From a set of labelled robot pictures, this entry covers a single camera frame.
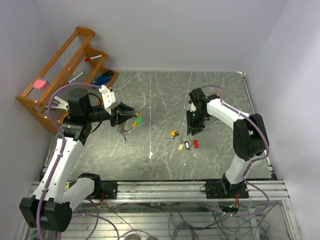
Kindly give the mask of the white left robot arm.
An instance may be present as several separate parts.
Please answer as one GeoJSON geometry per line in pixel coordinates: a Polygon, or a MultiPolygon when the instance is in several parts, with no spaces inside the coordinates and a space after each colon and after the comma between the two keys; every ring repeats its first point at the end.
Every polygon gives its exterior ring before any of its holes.
{"type": "Polygon", "coordinates": [[[102,98],[99,105],[91,104],[90,92],[82,83],[72,83],[70,87],[68,115],[61,126],[55,125],[58,139],[52,160],[32,196],[22,198],[19,204],[28,226],[38,232],[64,232],[73,211],[85,198],[101,197],[103,190],[98,174],[83,173],[69,189],[65,189],[80,151],[91,134],[92,124],[109,121],[115,127],[136,118],[138,113],[117,100],[114,91],[105,85],[98,87],[102,98]]]}

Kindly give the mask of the orange key tag with key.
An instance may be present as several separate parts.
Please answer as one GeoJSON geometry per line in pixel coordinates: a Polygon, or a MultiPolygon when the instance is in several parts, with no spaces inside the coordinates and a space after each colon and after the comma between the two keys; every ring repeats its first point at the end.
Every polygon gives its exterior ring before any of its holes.
{"type": "Polygon", "coordinates": [[[180,132],[178,130],[174,130],[174,131],[171,131],[169,135],[174,140],[177,136],[180,135],[180,132]]]}

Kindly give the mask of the green key tag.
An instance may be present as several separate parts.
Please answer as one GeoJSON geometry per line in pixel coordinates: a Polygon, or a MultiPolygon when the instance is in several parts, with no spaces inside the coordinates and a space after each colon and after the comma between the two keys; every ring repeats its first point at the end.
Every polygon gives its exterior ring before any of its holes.
{"type": "Polygon", "coordinates": [[[142,123],[142,118],[141,117],[137,117],[135,122],[136,122],[137,125],[141,124],[142,123]]]}

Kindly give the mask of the yellow handled chain keyring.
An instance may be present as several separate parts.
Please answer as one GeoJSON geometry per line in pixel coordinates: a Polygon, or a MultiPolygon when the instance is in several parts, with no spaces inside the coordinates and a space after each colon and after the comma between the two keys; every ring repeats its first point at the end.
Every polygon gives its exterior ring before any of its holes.
{"type": "MultiPolygon", "coordinates": [[[[138,117],[142,117],[141,113],[139,111],[136,111],[136,119],[138,117]]],[[[127,124],[127,121],[118,125],[117,126],[117,133],[120,134],[121,136],[124,136],[124,135],[128,135],[130,133],[131,130],[133,130],[134,128],[136,128],[139,124],[136,124],[136,119],[134,119],[134,122],[132,123],[131,126],[129,126],[127,124]]]]}

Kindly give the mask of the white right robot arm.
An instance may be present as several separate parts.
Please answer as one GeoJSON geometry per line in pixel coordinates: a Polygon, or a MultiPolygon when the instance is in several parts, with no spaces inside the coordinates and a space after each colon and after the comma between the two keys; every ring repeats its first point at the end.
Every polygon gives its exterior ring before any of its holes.
{"type": "Polygon", "coordinates": [[[201,88],[189,93],[190,110],[186,112],[187,134],[196,135],[205,122],[215,117],[233,130],[232,145],[235,156],[220,180],[220,192],[233,197],[244,184],[244,178],[254,162],[269,154],[269,140],[260,114],[249,114],[227,104],[221,96],[206,95],[201,88]]]}

